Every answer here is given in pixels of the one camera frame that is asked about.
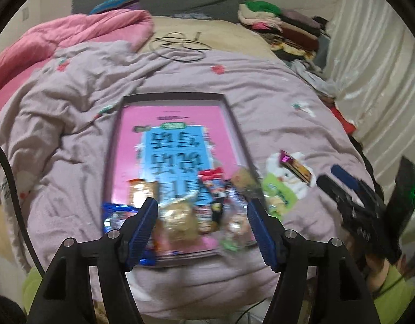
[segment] blue snack package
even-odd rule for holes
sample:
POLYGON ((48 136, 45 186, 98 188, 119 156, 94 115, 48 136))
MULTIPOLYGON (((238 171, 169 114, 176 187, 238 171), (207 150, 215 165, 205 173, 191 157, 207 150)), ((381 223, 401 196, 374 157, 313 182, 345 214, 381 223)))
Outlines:
MULTIPOLYGON (((126 218, 136 215, 140 208, 131 205, 122 205, 117 203, 105 202, 102 204, 102 217, 104 220, 104 234, 111 230, 120 229, 126 218)), ((154 266, 156 264, 156 253, 152 236, 149 238, 146 249, 143 251, 140 259, 142 266, 154 266)))

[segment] brown cloth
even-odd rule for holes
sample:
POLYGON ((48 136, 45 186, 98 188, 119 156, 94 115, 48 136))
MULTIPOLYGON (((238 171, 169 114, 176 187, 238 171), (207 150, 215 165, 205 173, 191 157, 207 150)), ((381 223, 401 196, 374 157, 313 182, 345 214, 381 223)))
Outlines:
POLYGON ((319 40, 317 37, 301 28, 283 22, 281 29, 283 30, 282 35, 284 38, 300 45, 302 49, 306 51, 317 51, 319 49, 319 40))

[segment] stack of clothes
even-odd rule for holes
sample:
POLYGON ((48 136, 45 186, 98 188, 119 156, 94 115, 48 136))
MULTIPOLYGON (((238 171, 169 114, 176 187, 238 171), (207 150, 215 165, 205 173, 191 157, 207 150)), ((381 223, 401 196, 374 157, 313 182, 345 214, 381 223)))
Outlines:
POLYGON ((326 52, 323 51, 320 62, 316 62, 321 68, 325 66, 329 42, 320 42, 320 37, 324 35, 327 20, 310 18, 291 9, 280 9, 265 1, 240 4, 238 17, 242 25, 260 34, 278 58, 285 61, 316 61, 321 44, 323 48, 326 45, 326 52))

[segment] red cloth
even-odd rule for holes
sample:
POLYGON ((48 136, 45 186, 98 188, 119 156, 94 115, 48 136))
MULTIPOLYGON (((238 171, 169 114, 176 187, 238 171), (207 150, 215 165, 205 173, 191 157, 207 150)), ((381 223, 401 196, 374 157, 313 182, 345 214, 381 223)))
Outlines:
POLYGON ((333 113, 333 115, 336 117, 336 119, 340 121, 347 135, 353 134, 353 132, 356 130, 356 127, 353 124, 350 124, 348 121, 346 121, 344 117, 342 116, 342 114, 340 113, 340 111, 338 111, 335 106, 332 106, 330 110, 333 113))

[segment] green snack package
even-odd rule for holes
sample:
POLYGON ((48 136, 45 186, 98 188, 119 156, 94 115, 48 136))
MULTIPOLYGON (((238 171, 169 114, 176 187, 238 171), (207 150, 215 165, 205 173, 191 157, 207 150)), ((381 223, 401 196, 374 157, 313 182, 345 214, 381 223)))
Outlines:
POLYGON ((295 193, 272 173, 263 179, 262 188, 268 205, 267 213, 282 220, 297 201, 295 193))

